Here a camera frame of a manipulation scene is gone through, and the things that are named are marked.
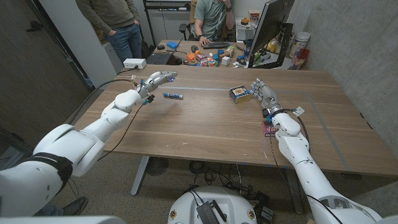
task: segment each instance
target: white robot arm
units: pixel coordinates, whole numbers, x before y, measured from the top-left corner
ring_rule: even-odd
[[[331,186],[309,153],[310,145],[300,132],[300,125],[285,113],[275,93],[263,81],[257,79],[253,82],[251,93],[259,99],[262,107],[268,111],[272,124],[279,129],[275,134],[279,151],[293,165],[317,224],[365,224],[382,219],[371,208],[344,197]]]
[[[176,72],[153,73],[137,90],[119,94],[94,123],[83,130],[69,124],[56,127],[38,143],[30,158],[0,171],[0,217],[37,213],[71,175],[80,177],[93,167],[110,135],[127,123],[134,105],[152,102],[150,93],[176,76]]]

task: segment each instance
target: man's hand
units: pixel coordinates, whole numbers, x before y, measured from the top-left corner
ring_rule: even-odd
[[[231,0],[223,0],[223,2],[227,8],[231,7]]]
[[[206,37],[201,36],[199,39],[199,45],[200,47],[203,47],[204,45],[208,45],[210,43],[210,40],[208,40]]]
[[[111,31],[108,33],[108,36],[113,36],[115,33],[116,33],[116,30],[111,30]]]

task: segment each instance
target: monitor stand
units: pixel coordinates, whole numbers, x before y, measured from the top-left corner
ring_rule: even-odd
[[[276,60],[276,62],[271,62],[271,63],[267,63],[264,65],[258,65],[253,67],[254,64],[254,54],[250,55],[250,59],[249,59],[249,68],[277,68],[277,67],[281,67],[282,64],[284,63],[285,60],[285,55],[286,55],[286,51],[287,48],[289,48],[289,40],[290,40],[290,35],[292,33],[292,28],[293,28],[293,24],[291,23],[283,23],[281,26],[281,30],[285,29],[285,35],[284,38],[282,39],[282,45],[280,46],[280,52],[279,52],[279,56],[278,59]]]

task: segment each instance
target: floor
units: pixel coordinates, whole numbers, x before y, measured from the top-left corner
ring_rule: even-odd
[[[91,103],[82,109],[78,118]],[[133,197],[129,192],[140,159],[140,156],[112,153],[97,162],[83,177],[74,177],[78,196],[89,198],[82,215],[115,215],[127,223],[167,223],[170,207],[194,182],[195,175],[189,170],[190,161],[169,159],[167,171],[160,176],[146,175],[139,194]],[[220,164],[208,162],[206,166],[219,169]],[[254,190],[270,196],[269,208],[275,211],[273,223],[307,223],[312,218],[305,199],[306,214],[294,213],[288,186],[278,169],[257,166],[239,166],[239,169],[243,185],[251,184]],[[235,166],[232,172],[237,174]],[[363,175],[361,180],[349,180],[339,173],[326,172],[325,175],[341,194],[373,208],[382,217],[398,213],[398,178]],[[198,176],[196,184],[207,183],[203,176]],[[221,182],[216,179],[212,184],[221,185]],[[52,203],[63,207],[75,199],[67,185]]]

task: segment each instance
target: white container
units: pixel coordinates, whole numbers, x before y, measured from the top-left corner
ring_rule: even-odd
[[[292,50],[290,50],[289,56],[294,57],[296,51],[300,51],[307,46],[308,41],[310,40],[311,34],[308,32],[299,32],[296,35],[294,40]]]
[[[224,56],[223,60],[221,61],[221,64],[227,66],[229,64],[229,57]]]

